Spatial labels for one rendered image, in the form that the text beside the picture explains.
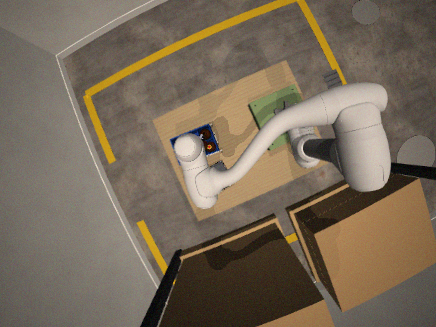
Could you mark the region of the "blue bottle crate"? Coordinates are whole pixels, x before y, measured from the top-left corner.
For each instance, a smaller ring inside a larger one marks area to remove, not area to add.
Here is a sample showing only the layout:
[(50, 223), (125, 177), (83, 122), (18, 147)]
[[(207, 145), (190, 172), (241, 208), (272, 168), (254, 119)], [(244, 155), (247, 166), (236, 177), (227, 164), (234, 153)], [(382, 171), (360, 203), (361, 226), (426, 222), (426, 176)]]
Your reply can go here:
[[(204, 127), (205, 126), (205, 127)], [(201, 126), (201, 127), (199, 127), (199, 128), (196, 128), (196, 129), (194, 129), (194, 130), (191, 130), (191, 131), (189, 131), (189, 132), (186, 132), (186, 133), (192, 133), (192, 134), (195, 134), (195, 135), (197, 135), (197, 136), (199, 136), (199, 134), (200, 134), (200, 131), (202, 130), (202, 129), (208, 129), (210, 132), (211, 132), (211, 138), (213, 138), (213, 139), (208, 139), (208, 140), (205, 140), (206, 142), (214, 142), (215, 143), (215, 145), (216, 145), (216, 149), (213, 151), (213, 152), (207, 152), (206, 150), (205, 150), (205, 152), (206, 152), (206, 156), (207, 155), (209, 155), (209, 153), (210, 154), (212, 154), (212, 153), (214, 153), (214, 152), (217, 152), (217, 151), (219, 151), (219, 147), (218, 147), (218, 144), (217, 144), (217, 142), (216, 142), (216, 139), (215, 139), (215, 137), (214, 137), (214, 134), (213, 134), (213, 132), (212, 132), (212, 129), (211, 129), (211, 126), (209, 126), (208, 124), (206, 124), (206, 125), (204, 125), (204, 126)], [(197, 133), (198, 132), (198, 133)], [(184, 133), (184, 134), (186, 134), (186, 133)], [(179, 135), (180, 136), (180, 135)], [(177, 137), (174, 137), (174, 138), (172, 138), (172, 139), (170, 139), (170, 142), (171, 142), (171, 145), (172, 145), (172, 147), (173, 147), (173, 145), (174, 145), (174, 142), (175, 142), (175, 140), (179, 137), (179, 136), (177, 136)], [(172, 140), (172, 141), (171, 141)]]

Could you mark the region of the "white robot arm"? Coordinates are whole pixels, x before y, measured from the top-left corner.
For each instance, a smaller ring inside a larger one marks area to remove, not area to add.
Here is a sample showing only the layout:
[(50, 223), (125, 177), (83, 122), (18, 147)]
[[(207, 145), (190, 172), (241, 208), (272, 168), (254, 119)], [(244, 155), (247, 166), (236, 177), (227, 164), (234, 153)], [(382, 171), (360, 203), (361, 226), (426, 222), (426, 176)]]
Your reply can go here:
[[(286, 100), (284, 108), (274, 110), (275, 115), (261, 127), (236, 163), (224, 171), (209, 167), (199, 136), (192, 133), (179, 136), (174, 151), (192, 202), (201, 209), (213, 207), (217, 194), (243, 178), (269, 146), (287, 132), (300, 167), (315, 167), (323, 158), (334, 164), (352, 189), (360, 192), (381, 189), (391, 170), (380, 115), (387, 100), (385, 88), (371, 82), (336, 86), (290, 106)], [(320, 139), (315, 134), (314, 126), (331, 124), (335, 138)]]

